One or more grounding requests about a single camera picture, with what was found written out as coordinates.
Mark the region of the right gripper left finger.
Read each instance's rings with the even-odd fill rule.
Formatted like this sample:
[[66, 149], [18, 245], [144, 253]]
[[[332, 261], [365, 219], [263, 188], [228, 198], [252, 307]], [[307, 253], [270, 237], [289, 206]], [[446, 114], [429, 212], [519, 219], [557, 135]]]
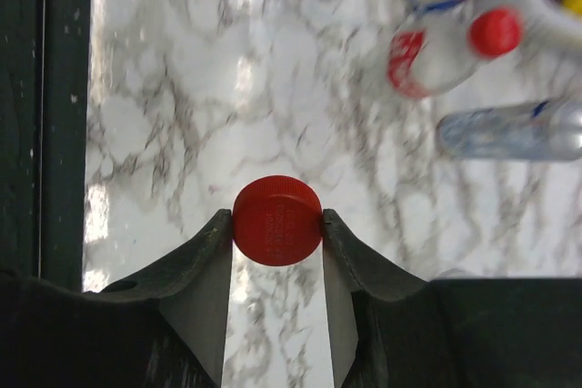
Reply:
[[217, 387], [232, 217], [99, 293], [1, 272], [4, 387]]

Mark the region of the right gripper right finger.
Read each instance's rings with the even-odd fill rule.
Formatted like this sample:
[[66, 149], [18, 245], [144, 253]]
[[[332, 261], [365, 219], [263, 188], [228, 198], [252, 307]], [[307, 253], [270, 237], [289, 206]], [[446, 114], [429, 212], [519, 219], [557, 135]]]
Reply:
[[323, 213], [337, 387], [578, 387], [578, 279], [424, 281]]

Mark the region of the large red bottle cap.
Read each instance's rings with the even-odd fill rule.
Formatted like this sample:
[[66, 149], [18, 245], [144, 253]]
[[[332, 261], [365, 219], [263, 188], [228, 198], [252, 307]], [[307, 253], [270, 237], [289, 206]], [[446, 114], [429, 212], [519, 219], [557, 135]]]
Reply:
[[247, 185], [233, 206], [233, 238], [250, 260], [289, 266], [321, 244], [323, 209], [307, 184], [286, 175], [270, 175]]

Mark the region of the red label clear bottle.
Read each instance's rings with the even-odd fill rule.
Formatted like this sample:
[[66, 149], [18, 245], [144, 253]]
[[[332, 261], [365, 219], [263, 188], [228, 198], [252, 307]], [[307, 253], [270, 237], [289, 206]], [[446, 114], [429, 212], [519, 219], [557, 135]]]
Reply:
[[487, 59], [472, 50], [467, 29], [476, 18], [467, 24], [427, 17], [396, 32], [386, 59], [387, 82], [404, 97], [422, 100], [451, 90], [479, 66], [504, 56]]

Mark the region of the small red bottle cap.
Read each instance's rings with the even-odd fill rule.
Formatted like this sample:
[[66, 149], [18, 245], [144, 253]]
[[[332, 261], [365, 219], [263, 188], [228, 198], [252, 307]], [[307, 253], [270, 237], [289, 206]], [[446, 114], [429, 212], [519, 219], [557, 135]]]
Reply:
[[523, 39], [523, 21], [512, 9], [499, 7], [477, 17], [467, 29], [472, 50], [487, 59], [515, 50]]

